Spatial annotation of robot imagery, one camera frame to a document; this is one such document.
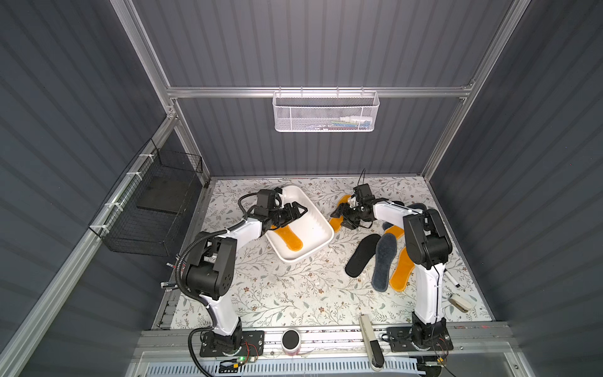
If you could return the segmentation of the black insole front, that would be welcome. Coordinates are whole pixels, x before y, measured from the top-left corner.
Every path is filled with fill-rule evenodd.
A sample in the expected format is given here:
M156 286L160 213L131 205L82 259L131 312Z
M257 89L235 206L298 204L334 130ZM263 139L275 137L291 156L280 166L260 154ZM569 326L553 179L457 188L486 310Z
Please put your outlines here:
M380 239L380 235L371 234L360 241L345 266L345 273L348 276L352 278L360 276L366 265L375 255L376 246Z

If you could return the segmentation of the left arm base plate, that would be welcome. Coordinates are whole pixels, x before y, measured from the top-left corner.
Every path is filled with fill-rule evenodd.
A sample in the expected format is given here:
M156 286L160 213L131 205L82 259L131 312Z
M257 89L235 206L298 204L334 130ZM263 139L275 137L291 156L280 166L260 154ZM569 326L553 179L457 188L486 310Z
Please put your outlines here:
M232 336L220 336L207 332L200 336L201 347L198 355L201 358L218 358L229 356L262 356L265 345L264 331L242 331Z

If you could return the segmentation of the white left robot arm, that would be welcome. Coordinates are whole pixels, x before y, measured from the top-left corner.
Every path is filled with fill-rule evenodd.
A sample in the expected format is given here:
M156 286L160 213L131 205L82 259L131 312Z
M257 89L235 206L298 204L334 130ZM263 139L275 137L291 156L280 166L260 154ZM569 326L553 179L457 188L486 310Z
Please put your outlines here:
M302 218L308 208L296 201L284 203L282 189L260 189L241 196L240 222L216 232L200 232L180 253L175 283L181 293L201 303L210 314L212 347L233 354L243 342L242 320L235 313L228 291L235 276L236 253L268 231L283 229Z

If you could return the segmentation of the orange insole box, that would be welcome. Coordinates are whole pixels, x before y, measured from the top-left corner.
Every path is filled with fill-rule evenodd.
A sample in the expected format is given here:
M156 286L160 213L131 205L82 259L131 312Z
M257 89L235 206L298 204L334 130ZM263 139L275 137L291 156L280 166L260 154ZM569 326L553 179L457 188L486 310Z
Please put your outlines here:
M331 218L329 220L329 224L335 233L340 231L340 229L342 228L342 223L343 223L343 216L341 214L341 211L339 210L339 206L341 204L347 204L350 197L351 197L350 195L345 195L339 200L339 202L336 206L336 209L334 210L334 213L339 216L338 217L331 216Z

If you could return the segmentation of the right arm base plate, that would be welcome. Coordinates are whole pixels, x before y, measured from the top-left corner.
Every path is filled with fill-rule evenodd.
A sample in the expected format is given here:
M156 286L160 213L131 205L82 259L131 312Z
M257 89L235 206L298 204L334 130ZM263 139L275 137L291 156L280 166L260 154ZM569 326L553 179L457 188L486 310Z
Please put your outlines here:
M452 338L440 323L425 328L412 326L389 327L381 340L387 342L392 352L433 351L448 353L455 349Z

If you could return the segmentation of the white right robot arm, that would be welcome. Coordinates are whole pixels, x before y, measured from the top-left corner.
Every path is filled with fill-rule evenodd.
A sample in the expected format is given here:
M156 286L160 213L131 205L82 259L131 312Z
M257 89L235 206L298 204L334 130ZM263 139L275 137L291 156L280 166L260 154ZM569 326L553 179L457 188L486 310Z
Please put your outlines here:
M423 204L407 207L387 199L360 204L352 198L339 204L331 217L341 218L342 225L349 229L359 228L363 221L378 220L405 231L406 251L416 266L416 304L409 339L419 350L452 350L442 304L444 271L452 254L452 242L440 213Z

